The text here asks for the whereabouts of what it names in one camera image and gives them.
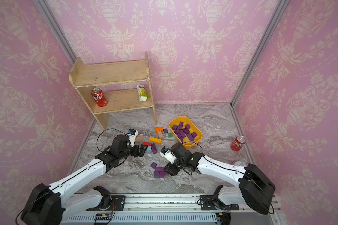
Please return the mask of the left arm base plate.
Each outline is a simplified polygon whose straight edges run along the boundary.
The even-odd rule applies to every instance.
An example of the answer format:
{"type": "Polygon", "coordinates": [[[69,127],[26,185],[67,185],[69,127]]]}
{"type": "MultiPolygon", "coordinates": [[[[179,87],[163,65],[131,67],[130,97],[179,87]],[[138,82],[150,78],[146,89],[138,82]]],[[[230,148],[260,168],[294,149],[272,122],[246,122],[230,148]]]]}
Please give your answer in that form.
{"type": "Polygon", "coordinates": [[[97,207],[89,208],[87,211],[123,211],[125,199],[125,195],[113,195],[106,197],[97,207]]]}

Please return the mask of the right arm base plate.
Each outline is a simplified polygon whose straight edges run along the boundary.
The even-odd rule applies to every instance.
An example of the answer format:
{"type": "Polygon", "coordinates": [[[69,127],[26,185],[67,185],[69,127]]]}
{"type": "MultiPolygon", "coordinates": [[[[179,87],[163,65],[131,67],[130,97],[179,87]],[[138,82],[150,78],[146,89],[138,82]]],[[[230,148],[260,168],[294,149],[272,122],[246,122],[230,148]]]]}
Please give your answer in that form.
{"type": "Polygon", "coordinates": [[[238,211],[238,204],[225,205],[218,198],[214,198],[211,195],[201,195],[197,204],[201,207],[202,211],[238,211]]]}

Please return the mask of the yellow plastic storage bin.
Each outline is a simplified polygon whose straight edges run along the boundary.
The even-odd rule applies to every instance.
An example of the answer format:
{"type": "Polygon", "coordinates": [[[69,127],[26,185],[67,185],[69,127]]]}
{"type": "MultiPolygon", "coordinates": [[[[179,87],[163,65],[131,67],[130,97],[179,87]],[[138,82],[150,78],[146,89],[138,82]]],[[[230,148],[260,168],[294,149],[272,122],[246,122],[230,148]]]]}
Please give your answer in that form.
{"type": "Polygon", "coordinates": [[[194,123],[185,116],[179,116],[172,121],[169,122],[169,128],[171,132],[174,134],[174,137],[183,144],[186,149],[192,148],[196,143],[199,143],[202,139],[202,132],[198,129],[194,123]],[[190,129],[186,129],[185,125],[189,124],[191,126],[190,129]],[[173,130],[173,125],[177,125],[177,129],[173,130]],[[197,136],[195,138],[192,137],[192,132],[196,132],[197,136]]]}

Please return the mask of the tan wood brick left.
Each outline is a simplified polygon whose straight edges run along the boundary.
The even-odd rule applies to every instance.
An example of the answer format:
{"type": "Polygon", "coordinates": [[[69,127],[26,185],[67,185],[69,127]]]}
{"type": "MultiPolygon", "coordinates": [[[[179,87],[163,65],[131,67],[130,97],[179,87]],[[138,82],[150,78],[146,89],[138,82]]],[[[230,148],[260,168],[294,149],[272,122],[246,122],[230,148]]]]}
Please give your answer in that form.
{"type": "Polygon", "coordinates": [[[135,139],[135,141],[136,142],[141,142],[141,141],[143,141],[144,140],[144,136],[138,136],[136,139],[135,139]]]}

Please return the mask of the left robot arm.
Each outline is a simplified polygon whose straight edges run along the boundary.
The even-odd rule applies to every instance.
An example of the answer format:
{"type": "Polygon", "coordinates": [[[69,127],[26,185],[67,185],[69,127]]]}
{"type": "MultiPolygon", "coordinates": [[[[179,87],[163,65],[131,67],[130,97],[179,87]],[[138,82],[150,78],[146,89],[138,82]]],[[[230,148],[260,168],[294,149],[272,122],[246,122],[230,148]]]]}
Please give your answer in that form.
{"type": "Polygon", "coordinates": [[[37,185],[15,222],[26,225],[59,225],[62,221],[91,208],[115,211],[111,192],[102,186],[75,196],[92,180],[121,165],[129,156],[142,157],[146,145],[137,145],[135,135],[118,135],[112,145],[95,156],[86,166],[50,185],[37,185]]]}

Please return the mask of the red cola can on shelf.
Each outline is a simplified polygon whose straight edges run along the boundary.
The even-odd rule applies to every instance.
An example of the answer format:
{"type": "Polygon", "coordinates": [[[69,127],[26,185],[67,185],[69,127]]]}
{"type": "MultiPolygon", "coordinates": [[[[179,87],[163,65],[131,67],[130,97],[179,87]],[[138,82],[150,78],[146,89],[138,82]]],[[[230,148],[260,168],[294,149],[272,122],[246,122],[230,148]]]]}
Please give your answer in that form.
{"type": "Polygon", "coordinates": [[[108,104],[102,90],[100,88],[93,88],[91,91],[91,95],[99,107],[104,107],[108,104]]]}

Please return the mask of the aluminium front rail frame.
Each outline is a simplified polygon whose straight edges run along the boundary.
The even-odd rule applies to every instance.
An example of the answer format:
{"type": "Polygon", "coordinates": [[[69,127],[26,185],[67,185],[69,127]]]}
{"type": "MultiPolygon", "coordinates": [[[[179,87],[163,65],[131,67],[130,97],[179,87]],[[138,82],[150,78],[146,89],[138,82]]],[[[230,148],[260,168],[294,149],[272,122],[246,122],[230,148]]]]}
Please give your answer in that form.
{"type": "Polygon", "coordinates": [[[224,213],[210,210],[203,193],[112,195],[115,210],[88,209],[65,219],[63,225],[285,225],[276,199],[273,214],[262,215],[245,204],[224,213]]]}

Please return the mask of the tan wood brick upright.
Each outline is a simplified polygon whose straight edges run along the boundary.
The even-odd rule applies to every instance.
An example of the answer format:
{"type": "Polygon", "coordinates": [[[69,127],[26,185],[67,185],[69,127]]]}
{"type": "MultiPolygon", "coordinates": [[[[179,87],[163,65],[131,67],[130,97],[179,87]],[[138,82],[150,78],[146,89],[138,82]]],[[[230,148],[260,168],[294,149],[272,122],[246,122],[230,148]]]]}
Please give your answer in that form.
{"type": "Polygon", "coordinates": [[[164,139],[164,135],[160,130],[157,132],[157,135],[158,135],[159,139],[161,139],[161,140],[164,139]]]}

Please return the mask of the wooden two-tier shelf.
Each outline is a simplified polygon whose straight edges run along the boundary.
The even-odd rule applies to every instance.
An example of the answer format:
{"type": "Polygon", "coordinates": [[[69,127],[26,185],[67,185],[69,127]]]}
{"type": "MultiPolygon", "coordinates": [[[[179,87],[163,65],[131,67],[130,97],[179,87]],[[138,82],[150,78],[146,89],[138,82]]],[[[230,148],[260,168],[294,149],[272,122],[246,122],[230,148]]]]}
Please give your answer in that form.
{"type": "Polygon", "coordinates": [[[144,108],[152,108],[157,124],[147,52],[145,59],[137,61],[85,65],[81,58],[77,58],[69,72],[69,81],[103,130],[107,129],[109,113],[144,108]],[[108,104],[103,107],[97,106],[91,95],[92,89],[99,86],[138,82],[148,82],[146,102],[139,101],[135,88],[104,92],[108,104]]]}

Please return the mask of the purple brick cluster bottom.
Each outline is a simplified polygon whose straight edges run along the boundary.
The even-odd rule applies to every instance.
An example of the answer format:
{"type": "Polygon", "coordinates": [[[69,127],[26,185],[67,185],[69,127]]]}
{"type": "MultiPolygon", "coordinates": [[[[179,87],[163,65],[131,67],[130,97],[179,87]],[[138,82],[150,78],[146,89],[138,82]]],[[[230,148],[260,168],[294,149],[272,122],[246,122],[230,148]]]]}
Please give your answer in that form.
{"type": "Polygon", "coordinates": [[[159,167],[155,162],[153,162],[150,167],[154,169],[154,177],[155,178],[164,178],[165,176],[169,176],[169,173],[165,171],[164,167],[159,167]]]}

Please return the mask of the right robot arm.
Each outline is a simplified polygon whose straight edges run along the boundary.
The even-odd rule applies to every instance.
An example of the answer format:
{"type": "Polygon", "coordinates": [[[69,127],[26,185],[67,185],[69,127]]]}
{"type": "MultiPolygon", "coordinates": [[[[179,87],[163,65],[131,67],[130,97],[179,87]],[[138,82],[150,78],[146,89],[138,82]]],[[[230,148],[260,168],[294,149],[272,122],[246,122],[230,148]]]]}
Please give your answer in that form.
{"type": "Polygon", "coordinates": [[[246,204],[262,215],[268,215],[272,207],[275,185],[254,164],[247,166],[229,165],[214,160],[202,152],[191,153],[181,143],[170,149],[162,147],[160,155],[168,160],[164,170],[171,176],[184,171],[213,176],[229,183],[230,187],[219,185],[209,203],[219,210],[231,210],[233,204],[246,204]]]}

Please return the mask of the yellow long brick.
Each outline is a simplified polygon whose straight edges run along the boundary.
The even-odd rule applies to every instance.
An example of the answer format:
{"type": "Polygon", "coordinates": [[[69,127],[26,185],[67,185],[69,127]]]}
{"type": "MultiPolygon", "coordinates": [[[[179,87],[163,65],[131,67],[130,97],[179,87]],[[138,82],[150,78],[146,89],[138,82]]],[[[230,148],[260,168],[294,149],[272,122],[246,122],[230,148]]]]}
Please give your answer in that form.
{"type": "Polygon", "coordinates": [[[157,143],[157,144],[162,144],[162,140],[159,139],[159,138],[150,137],[150,138],[149,138],[149,141],[150,141],[150,142],[157,143]]]}

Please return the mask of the green white juice carton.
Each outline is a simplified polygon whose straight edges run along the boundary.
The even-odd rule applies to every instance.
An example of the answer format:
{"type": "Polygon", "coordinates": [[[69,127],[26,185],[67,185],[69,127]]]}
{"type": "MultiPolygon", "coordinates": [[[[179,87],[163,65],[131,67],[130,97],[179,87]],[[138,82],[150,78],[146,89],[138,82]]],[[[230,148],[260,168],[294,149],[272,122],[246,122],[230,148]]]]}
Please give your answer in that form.
{"type": "Polygon", "coordinates": [[[137,85],[137,91],[138,91],[138,95],[139,95],[139,101],[146,102],[148,95],[147,95],[145,86],[138,84],[137,85]]]}

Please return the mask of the red cola can on table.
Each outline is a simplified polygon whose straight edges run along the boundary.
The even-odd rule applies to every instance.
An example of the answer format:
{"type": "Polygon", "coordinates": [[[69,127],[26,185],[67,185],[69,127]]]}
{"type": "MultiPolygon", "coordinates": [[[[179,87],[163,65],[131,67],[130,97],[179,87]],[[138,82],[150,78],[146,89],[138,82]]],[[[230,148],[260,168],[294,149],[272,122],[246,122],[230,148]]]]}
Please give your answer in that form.
{"type": "Polygon", "coordinates": [[[237,136],[231,144],[231,149],[234,152],[239,152],[243,148],[245,143],[246,143],[246,139],[244,136],[237,136]]]}

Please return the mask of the purple wedge brick pair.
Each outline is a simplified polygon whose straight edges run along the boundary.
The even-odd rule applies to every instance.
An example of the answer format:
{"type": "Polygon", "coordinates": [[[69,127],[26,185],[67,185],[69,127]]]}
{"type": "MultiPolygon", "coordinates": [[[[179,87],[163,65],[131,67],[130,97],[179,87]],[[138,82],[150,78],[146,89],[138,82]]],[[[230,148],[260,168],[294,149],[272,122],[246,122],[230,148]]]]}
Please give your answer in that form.
{"type": "Polygon", "coordinates": [[[157,149],[154,143],[151,144],[151,150],[153,154],[157,154],[157,149]]]}

